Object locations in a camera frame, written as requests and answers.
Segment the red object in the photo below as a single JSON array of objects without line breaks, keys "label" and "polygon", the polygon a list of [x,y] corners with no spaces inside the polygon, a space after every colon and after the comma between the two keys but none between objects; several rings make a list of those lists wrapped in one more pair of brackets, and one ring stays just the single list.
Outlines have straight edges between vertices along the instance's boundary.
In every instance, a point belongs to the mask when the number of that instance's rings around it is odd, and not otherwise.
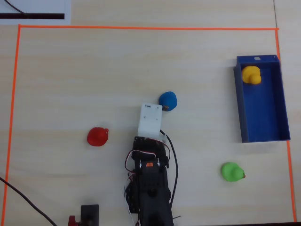
[{"label": "red object", "polygon": [[68,226],[78,226],[79,224],[75,221],[75,216],[69,216]]},{"label": "red object", "polygon": [[109,139],[109,130],[102,127],[94,127],[91,129],[87,136],[87,142],[91,146],[103,146]]}]

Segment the table surface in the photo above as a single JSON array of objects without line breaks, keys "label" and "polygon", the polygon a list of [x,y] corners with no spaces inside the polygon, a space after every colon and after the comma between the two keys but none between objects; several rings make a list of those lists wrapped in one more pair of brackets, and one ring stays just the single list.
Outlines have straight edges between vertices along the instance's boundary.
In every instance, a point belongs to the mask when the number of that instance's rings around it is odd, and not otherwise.
[{"label": "table surface", "polygon": [[[297,216],[301,211],[301,103],[298,0],[276,0]],[[72,1],[72,25],[276,27],[272,0]],[[5,177],[17,26],[1,26],[0,176]],[[131,225],[123,167],[140,105],[173,90],[162,129],[177,152],[176,226],[292,222],[286,142],[240,143],[233,66],[236,56],[276,54],[274,31],[135,31],[22,28],[9,182],[58,225],[100,205],[100,225]],[[85,142],[95,126],[108,143]],[[246,172],[225,182],[220,167]],[[173,158],[168,169],[174,184]],[[49,225],[8,189],[5,225]]]}]

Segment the orange tape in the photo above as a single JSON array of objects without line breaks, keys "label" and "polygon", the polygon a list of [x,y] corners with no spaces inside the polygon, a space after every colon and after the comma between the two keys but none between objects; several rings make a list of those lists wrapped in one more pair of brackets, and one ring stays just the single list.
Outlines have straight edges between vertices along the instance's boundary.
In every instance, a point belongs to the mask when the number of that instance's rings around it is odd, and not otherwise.
[{"label": "orange tape", "polygon": [[[277,30],[275,30],[275,39],[276,39],[277,56],[278,56],[278,59],[280,60],[280,48],[279,48],[279,38],[278,38],[278,31]],[[290,188],[291,188],[293,221],[297,222],[295,194],[294,194],[294,188],[293,188],[293,168],[292,168],[291,148],[290,148],[290,142],[289,141],[286,142],[286,149],[287,149],[287,160],[288,160],[288,172],[289,172],[289,175],[290,175]]]},{"label": "orange tape", "polygon": [[121,27],[121,26],[57,26],[21,25],[22,28],[76,28],[76,29],[116,29],[116,30],[158,30],[158,31],[276,31],[279,28],[233,28],[233,27]]},{"label": "orange tape", "polygon": [[293,169],[292,169],[292,159],[291,159],[291,148],[290,148],[290,142],[289,141],[286,142],[286,148],[287,148],[287,158],[288,158],[288,171],[289,171],[289,174],[290,174],[293,221],[297,222],[295,194],[294,194],[294,188],[293,188]]},{"label": "orange tape", "polygon": [[[11,95],[11,107],[10,107],[10,121],[9,121],[9,135],[8,135],[8,155],[7,155],[7,159],[6,159],[6,171],[5,171],[5,180],[6,181],[8,181],[11,138],[12,138],[12,133],[13,133],[14,105],[15,105],[15,91],[16,91],[18,55],[19,55],[19,45],[20,45],[20,32],[21,32],[21,26],[18,25],[16,55],[15,55],[15,67],[14,67],[14,79],[13,79],[13,90],[12,90],[12,95]],[[8,192],[8,186],[5,184],[4,185],[3,204],[2,204],[1,226],[4,226],[7,192]]]},{"label": "orange tape", "polygon": [[[12,97],[11,97],[11,108],[10,108],[8,154],[7,154],[6,172],[5,172],[5,180],[6,181],[8,181],[9,163],[10,163],[11,141],[12,141],[12,131],[13,131],[13,120],[14,120],[15,92],[16,92],[16,77],[17,77],[17,66],[18,66],[21,28],[75,28],[75,29],[162,30],[162,31],[275,31],[277,56],[280,60],[279,40],[278,40],[278,32],[277,32],[279,30],[279,28],[218,28],[218,27],[217,28],[214,28],[214,27],[187,28],[187,27],[121,27],[121,26],[56,26],[56,25],[48,26],[48,25],[20,25],[19,24],[18,25],[18,34],[17,34],[17,43],[16,43],[16,55],[15,55],[14,78],[13,78]],[[287,157],[288,157],[288,166],[289,166],[289,174],[290,174],[293,220],[294,220],[294,222],[297,222],[294,188],[293,188],[293,170],[292,170],[291,150],[290,150],[289,141],[286,142],[286,146],[287,146]],[[6,200],[7,200],[7,185],[5,184],[4,185],[4,195],[3,195],[3,205],[2,205],[1,226],[4,226]]]}]

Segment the paper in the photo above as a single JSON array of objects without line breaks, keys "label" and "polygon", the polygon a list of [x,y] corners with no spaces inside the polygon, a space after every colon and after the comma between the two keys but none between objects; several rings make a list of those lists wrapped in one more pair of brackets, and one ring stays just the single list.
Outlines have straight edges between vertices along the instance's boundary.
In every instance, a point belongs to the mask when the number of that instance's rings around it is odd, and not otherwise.
[{"label": "paper", "polygon": [[[0,24],[69,25],[71,23],[71,0],[8,0],[24,13],[61,13],[64,19],[0,19]],[[4,0],[0,0],[1,13],[17,13]]]}]

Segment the black electronic device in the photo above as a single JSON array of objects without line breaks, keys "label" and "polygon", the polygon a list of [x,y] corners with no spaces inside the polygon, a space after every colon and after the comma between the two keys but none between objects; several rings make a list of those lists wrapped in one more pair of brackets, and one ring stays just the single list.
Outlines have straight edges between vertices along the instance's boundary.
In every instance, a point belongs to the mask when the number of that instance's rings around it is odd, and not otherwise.
[{"label": "black electronic device", "polygon": [[169,160],[163,143],[135,137],[133,150],[139,151],[131,153],[135,169],[125,190],[130,212],[138,214],[141,226],[173,226],[166,171]]}]

